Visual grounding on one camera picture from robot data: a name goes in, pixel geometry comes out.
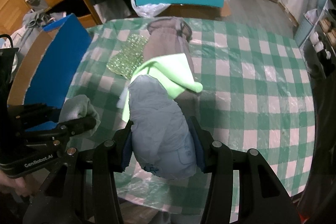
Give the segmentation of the person left hand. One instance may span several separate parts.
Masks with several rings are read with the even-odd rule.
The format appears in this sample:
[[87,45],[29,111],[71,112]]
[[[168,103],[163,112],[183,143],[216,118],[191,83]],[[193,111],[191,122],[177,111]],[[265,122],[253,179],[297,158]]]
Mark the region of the person left hand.
[[3,171],[0,172],[0,185],[1,193],[9,193],[14,190],[17,195],[23,197],[31,194],[24,178],[9,178]]

